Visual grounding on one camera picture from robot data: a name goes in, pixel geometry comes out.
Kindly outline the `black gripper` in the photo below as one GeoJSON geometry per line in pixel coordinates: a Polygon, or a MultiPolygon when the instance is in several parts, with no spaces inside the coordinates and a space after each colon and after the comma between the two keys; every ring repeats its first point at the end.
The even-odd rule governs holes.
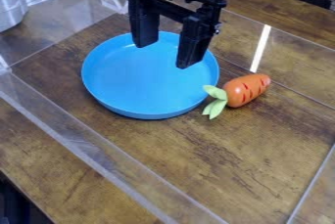
{"type": "Polygon", "coordinates": [[[133,40],[138,48],[158,40],[160,16],[184,22],[177,67],[202,60],[211,39],[220,32],[220,13],[225,0],[129,0],[133,40]]]}

